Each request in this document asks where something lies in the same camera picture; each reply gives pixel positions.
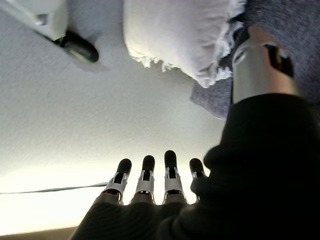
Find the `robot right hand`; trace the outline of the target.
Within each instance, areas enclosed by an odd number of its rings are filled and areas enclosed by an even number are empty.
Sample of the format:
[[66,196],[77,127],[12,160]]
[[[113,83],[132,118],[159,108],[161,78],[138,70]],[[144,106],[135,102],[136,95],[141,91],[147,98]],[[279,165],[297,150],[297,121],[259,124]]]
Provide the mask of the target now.
[[232,65],[220,143],[190,163],[197,202],[171,187],[163,205],[141,190],[123,206],[111,182],[73,240],[319,239],[320,133],[291,59],[252,25],[238,35]]

